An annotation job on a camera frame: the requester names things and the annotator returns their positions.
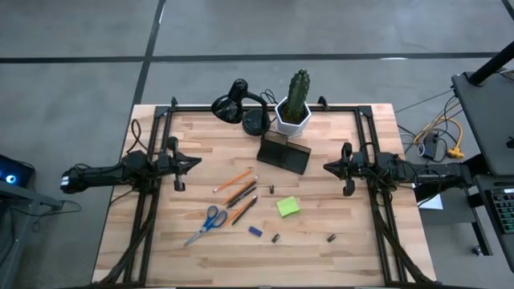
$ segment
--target gray floor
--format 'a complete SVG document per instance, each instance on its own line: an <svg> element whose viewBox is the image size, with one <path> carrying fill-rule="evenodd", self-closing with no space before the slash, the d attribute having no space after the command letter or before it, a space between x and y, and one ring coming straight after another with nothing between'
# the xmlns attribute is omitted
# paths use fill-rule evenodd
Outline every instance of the gray floor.
<svg viewBox="0 0 514 289"><path fill-rule="evenodd" d="M143 55L158 0L0 1L0 58ZM168 0L155 55L491 52L512 41L500 0ZM309 100L392 103L396 109L444 92L450 77L486 59L153 63L143 104L208 104L243 77L253 92L287 92L305 68ZM37 168L36 188L79 202L79 214L43 221L16 279L19 288L84 285L91 278L109 188L72 196L60 175L77 162L109 165L119 155L140 63L0 64L0 153ZM397 114L418 131L444 95ZM463 115L462 150L478 152ZM414 150L411 161L421 161ZM470 225L425 226L438 280L508 288L514 275L480 211L494 256L476 258Z"/></svg>

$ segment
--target butcher block tabletop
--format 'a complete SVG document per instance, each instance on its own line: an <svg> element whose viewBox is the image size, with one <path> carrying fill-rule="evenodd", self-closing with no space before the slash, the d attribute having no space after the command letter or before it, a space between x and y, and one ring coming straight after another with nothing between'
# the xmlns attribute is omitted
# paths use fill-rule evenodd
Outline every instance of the butcher block tabletop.
<svg viewBox="0 0 514 289"><path fill-rule="evenodd" d="M133 109L132 119L141 123L143 144L149 141L155 107L136 105ZM371 107L381 151L403 157L392 105ZM274 114L270 113L270 117L273 119ZM364 127L369 140L366 122ZM290 139L312 150L303 175L257 161L260 138L247 135L241 124L225 123L211 112L174 112L170 135L178 138L180 152L201 157L202 162L183 177L184 192L173 189L173 175L163 178L147 286L308 287L384 283L365 182L356 179L355 193L344 197L345 183L323 170L323 164L341 158L344 142L352 143L353 150L358 150L354 114L313 112L303 134ZM133 142L134 136L128 131L124 151ZM253 169L251 174L213 193L214 188L248 168ZM212 229L184 247L184 242L202 227L207 208L215 205L225 210L225 199L254 175L259 175L257 189L228 210L230 216L254 195L259 197L237 224ZM270 185L275 186L274 194L270 194ZM127 186L117 186L112 198L128 190ZM276 202L290 196L296 198L300 212L281 218ZM92 281L101 280L127 248L136 204L134 192L109 208ZM398 188L393 209L402 246L423 273L435 279L413 191ZM250 226L261 230L262 236L251 234ZM276 234L280 239L273 243L271 239ZM336 238L327 242L331 234ZM136 256L136 277L141 252L139 249ZM393 280L398 280L389 246L388 256Z"/></svg>

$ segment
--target black pen holder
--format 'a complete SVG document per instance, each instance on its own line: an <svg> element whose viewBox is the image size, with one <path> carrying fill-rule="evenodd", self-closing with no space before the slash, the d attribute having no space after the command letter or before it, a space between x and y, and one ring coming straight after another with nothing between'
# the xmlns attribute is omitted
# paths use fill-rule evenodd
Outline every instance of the black pen holder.
<svg viewBox="0 0 514 289"><path fill-rule="evenodd" d="M303 175L311 149L288 141L288 136L268 131L260 139L257 161Z"/></svg>

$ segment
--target green sticky note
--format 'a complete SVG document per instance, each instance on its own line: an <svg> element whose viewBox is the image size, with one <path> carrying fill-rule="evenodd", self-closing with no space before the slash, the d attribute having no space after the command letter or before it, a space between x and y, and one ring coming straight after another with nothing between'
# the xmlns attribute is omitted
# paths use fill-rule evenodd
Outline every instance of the green sticky note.
<svg viewBox="0 0 514 289"><path fill-rule="evenodd" d="M296 204L295 197L286 197L285 199L276 202L276 207L279 208L280 216L282 216L282 218L300 211L298 204Z"/></svg>

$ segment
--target blue scissors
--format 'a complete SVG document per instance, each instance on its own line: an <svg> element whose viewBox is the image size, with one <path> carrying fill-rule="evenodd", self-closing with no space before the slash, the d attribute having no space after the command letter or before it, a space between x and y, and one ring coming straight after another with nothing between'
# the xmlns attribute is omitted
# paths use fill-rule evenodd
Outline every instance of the blue scissors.
<svg viewBox="0 0 514 289"><path fill-rule="evenodd" d="M196 239L200 238L200 236L208 230L219 228L226 221L227 217L228 213L225 210L218 214L218 207L210 206L209 209L207 209L206 222L203 223L202 228L191 239L187 240L184 246L188 246L190 243L196 241Z"/></svg>

